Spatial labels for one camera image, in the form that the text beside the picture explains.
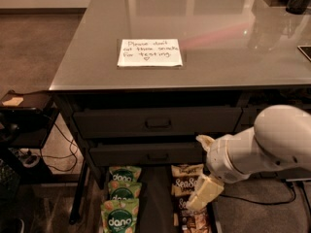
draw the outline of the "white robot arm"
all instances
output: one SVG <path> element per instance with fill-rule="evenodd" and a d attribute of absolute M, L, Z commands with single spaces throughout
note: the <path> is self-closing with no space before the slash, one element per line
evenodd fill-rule
<path fill-rule="evenodd" d="M 247 180 L 254 173 L 298 167 L 311 171 L 311 116 L 293 106 L 264 109 L 254 127 L 236 135 L 216 140 L 199 135 L 197 140 L 207 152 L 206 165 L 212 180 L 199 179 L 188 203 L 190 209 L 216 198 L 224 183 Z"/>

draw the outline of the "drawer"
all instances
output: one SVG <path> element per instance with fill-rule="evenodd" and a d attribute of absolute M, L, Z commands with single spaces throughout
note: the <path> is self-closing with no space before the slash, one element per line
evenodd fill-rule
<path fill-rule="evenodd" d="M 182 107 L 89 110 L 74 114 L 84 138 L 232 132 L 240 108 Z"/>
<path fill-rule="evenodd" d="M 89 153 L 96 166 L 205 163 L 197 142 L 99 145 Z"/>

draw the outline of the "glossy table top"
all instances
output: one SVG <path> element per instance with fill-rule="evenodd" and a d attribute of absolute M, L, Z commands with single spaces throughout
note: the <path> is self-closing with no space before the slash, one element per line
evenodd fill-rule
<path fill-rule="evenodd" d="M 178 39 L 182 67 L 117 66 L 122 39 Z M 311 84 L 311 16 L 263 0 L 91 0 L 50 90 Z"/>

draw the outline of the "floor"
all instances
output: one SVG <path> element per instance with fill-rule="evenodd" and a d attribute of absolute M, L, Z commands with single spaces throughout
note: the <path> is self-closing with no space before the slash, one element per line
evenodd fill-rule
<path fill-rule="evenodd" d="M 82 15 L 68 14 L 0 15 L 0 96 L 10 89 L 20 93 L 48 89 L 81 18 Z M 56 124 L 71 141 L 61 116 Z M 62 159 L 47 157 L 70 155 L 69 148 L 69 142 L 54 127 L 42 149 L 46 163 L 60 170 L 70 169 L 75 164 L 73 156 Z M 55 174 L 67 174 L 68 177 L 78 175 L 82 158 L 78 151 L 76 155 L 78 162 L 69 172 L 61 172 L 53 167 L 51 170 Z M 97 233 L 103 191 L 88 175 L 80 209 L 81 220 L 70 225 L 68 221 L 75 187 L 76 183 L 20 185 L 14 199 L 0 205 L 0 218 L 22 218 L 26 233 Z M 311 183 L 305 183 L 305 188 L 311 199 Z M 311 232 L 310 212 L 297 183 L 294 183 L 294 190 L 296 198 L 293 202 L 275 206 L 219 197 L 216 206 L 223 232 Z M 225 195 L 270 203 L 292 198 L 288 188 L 273 176 L 228 184 Z"/>

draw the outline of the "desk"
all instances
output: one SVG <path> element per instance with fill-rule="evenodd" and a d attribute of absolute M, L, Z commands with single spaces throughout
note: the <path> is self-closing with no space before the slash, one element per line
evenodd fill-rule
<path fill-rule="evenodd" d="M 184 65 L 119 68 L 121 39 L 178 39 Z M 50 91 L 103 187 L 109 165 L 203 162 L 195 134 L 241 131 L 271 104 L 307 109 L 299 45 L 310 16 L 262 0 L 91 0 Z"/>

